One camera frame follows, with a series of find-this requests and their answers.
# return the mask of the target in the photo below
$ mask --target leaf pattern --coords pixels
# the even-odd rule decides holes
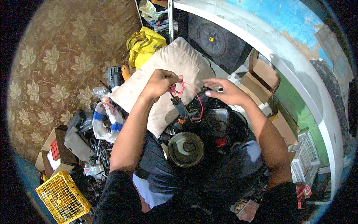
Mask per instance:
[[[134,1],[44,1],[11,68],[6,114],[16,153],[34,164],[52,129],[96,100],[107,67],[127,64],[136,15]]]

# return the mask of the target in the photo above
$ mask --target green wall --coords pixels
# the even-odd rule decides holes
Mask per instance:
[[[286,79],[282,73],[276,70],[281,77],[281,82],[275,92],[275,96],[291,114],[300,130],[307,128],[310,130],[313,141],[317,148],[318,157],[320,160],[320,167],[329,166],[328,154],[326,146],[323,142],[321,132],[315,122],[310,110],[307,108],[305,102],[295,90],[293,85]]]

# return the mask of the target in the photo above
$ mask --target white plastic crate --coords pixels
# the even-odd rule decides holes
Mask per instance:
[[[292,180],[312,185],[311,179],[314,179],[319,165],[316,146],[309,131],[300,134],[298,142],[299,149],[291,163]]]

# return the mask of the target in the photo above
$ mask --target speaker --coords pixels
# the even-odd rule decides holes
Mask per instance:
[[[229,75],[244,64],[252,49],[235,34],[192,13],[188,16],[188,42]]]

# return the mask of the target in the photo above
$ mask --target cushion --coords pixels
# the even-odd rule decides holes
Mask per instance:
[[[196,92],[201,91],[203,79],[215,77],[203,58],[184,38],[178,37],[170,45],[155,52],[123,85],[111,93],[111,99],[130,113],[139,94],[157,68],[182,75],[183,81],[189,83]],[[181,91],[182,85],[177,84],[175,89]],[[194,97],[193,90],[185,84],[184,93],[180,95],[183,103],[187,105]],[[170,99],[170,93],[165,93],[153,105],[149,113],[147,129],[157,138],[166,126],[179,115]]]

